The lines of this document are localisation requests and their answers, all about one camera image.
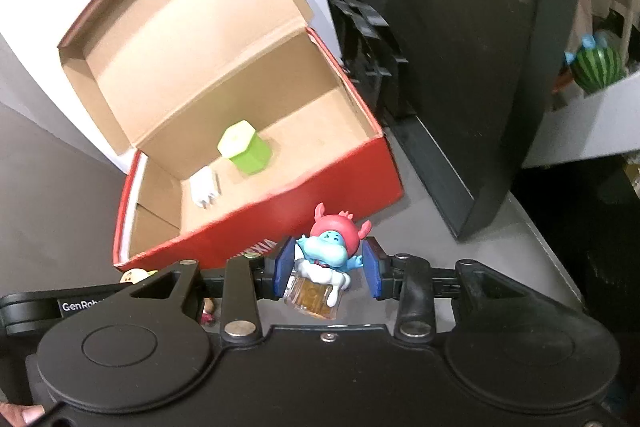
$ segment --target fingernail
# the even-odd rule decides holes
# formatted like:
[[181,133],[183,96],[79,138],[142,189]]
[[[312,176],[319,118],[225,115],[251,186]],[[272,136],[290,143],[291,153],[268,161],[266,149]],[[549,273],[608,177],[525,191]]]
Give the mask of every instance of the fingernail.
[[22,410],[22,419],[25,423],[35,422],[40,416],[44,414],[44,407],[41,405],[34,405],[28,409]]

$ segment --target blue gripper pad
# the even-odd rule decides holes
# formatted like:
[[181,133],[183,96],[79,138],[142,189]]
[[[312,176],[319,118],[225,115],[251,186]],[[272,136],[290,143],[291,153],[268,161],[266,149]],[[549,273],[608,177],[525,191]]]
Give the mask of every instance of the blue gripper pad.
[[273,293],[281,299],[284,297],[289,277],[291,277],[295,256],[296,240],[293,237],[289,237],[280,249],[273,275]]
[[378,262],[378,256],[373,252],[373,249],[367,239],[362,242],[362,263],[364,265],[362,267],[364,270],[364,277],[367,279],[371,296],[374,299],[377,299],[382,295],[380,263]]

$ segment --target box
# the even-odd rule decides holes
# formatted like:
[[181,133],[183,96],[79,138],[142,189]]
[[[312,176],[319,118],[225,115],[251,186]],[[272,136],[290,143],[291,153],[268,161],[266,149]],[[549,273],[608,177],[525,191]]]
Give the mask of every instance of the box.
[[[380,126],[306,26],[305,0],[92,0],[59,44],[63,70],[116,152],[135,147],[113,262],[223,266],[308,233],[313,209],[356,219],[402,195]],[[248,120],[273,152],[247,176],[220,157]],[[210,165],[221,195],[191,200]]]

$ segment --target gray surface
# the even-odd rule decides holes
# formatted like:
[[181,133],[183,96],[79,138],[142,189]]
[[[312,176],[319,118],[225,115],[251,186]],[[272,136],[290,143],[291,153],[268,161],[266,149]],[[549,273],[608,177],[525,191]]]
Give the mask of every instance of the gray surface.
[[105,165],[112,165],[51,102],[51,99],[24,69],[2,35],[0,35],[0,103],[4,103],[34,121],[71,147],[75,147]]
[[[436,206],[420,183],[396,140],[389,137],[404,185],[402,200],[371,217],[375,236],[386,253],[406,252],[428,259],[432,266],[453,268],[458,259],[472,258],[541,293],[576,309],[578,297],[549,257],[526,214],[510,196],[494,222],[471,240],[458,243],[450,235]],[[273,324],[380,324],[393,325],[398,303],[370,297],[361,270],[352,271],[352,286],[345,292],[337,319],[314,319],[282,301],[259,301],[263,328]],[[453,327],[450,303],[436,300],[438,331]]]
[[0,103],[0,296],[117,282],[124,174]]

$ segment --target screw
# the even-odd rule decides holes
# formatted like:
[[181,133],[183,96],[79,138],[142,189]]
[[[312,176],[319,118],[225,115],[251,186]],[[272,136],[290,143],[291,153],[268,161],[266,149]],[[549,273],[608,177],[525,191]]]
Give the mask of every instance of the screw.
[[400,325],[400,333],[412,339],[422,339],[431,333],[431,325],[422,321],[409,321]]
[[231,321],[225,325],[225,332],[232,337],[246,337],[255,331],[255,324],[249,321]]
[[329,331],[325,331],[324,333],[320,334],[320,340],[323,342],[335,342],[337,338],[337,333],[330,333]]

